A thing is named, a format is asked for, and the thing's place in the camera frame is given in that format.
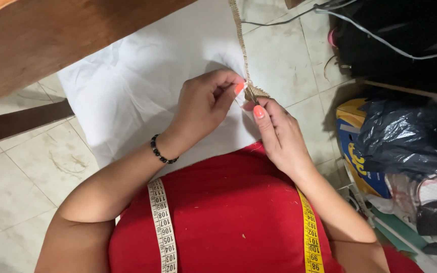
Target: tile floor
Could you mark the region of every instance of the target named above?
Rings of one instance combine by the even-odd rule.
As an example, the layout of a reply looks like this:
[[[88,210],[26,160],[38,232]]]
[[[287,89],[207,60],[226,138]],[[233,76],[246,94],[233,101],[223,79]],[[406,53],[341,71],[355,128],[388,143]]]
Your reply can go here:
[[[287,10],[284,0],[237,1],[243,20],[283,21],[309,9]],[[244,25],[254,84],[298,119],[318,170],[334,185],[348,182],[334,136],[334,108],[358,90],[342,75],[326,42],[329,20],[310,13],[286,25]],[[0,114],[61,101],[51,75],[0,100]],[[0,272],[33,272],[56,208],[98,170],[75,117],[0,141]]]

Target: black beaded bracelet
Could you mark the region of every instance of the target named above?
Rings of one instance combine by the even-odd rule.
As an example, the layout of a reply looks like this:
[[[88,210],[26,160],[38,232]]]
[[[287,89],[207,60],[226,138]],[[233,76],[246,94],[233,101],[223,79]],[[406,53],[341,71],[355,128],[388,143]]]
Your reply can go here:
[[[159,134],[155,134],[154,137],[151,138],[151,149],[153,149],[153,152],[155,153],[155,156],[159,157],[159,160],[165,164],[173,164],[178,160],[179,157],[171,160],[167,160],[166,158],[162,157],[159,153],[158,149],[156,148],[156,138],[159,136]]]

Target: cardboard box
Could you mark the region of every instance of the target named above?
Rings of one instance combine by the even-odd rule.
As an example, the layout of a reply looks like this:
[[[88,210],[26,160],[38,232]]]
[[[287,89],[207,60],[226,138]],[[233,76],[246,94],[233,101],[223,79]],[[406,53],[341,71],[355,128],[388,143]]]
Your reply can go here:
[[[385,184],[383,173],[364,171],[365,159],[356,156],[355,141],[366,113],[358,108],[365,104],[365,99],[354,99],[337,108],[337,131],[343,155],[358,188],[369,194],[390,199],[391,195]]]

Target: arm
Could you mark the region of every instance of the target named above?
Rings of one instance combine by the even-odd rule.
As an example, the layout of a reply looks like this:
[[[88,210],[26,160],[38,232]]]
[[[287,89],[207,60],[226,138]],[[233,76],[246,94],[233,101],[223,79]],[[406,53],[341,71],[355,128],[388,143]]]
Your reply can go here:
[[[275,100],[258,98],[258,101],[261,105],[254,107],[254,118],[266,154],[294,181],[315,208],[334,257],[347,271],[388,272],[384,252],[372,227],[316,170],[298,121]]]
[[[186,81],[173,121],[156,140],[161,155],[177,158],[215,130],[243,82],[223,70]],[[164,166],[147,142],[78,185],[50,223],[35,272],[109,272],[114,219]]]

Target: white cloth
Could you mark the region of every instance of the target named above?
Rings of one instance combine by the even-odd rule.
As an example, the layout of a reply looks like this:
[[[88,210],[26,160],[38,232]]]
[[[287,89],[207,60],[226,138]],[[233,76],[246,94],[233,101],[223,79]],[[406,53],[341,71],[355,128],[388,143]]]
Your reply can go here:
[[[58,72],[100,168],[163,132],[183,82],[245,65],[227,0],[199,0]],[[242,92],[222,124],[158,175],[234,152],[260,137]]]

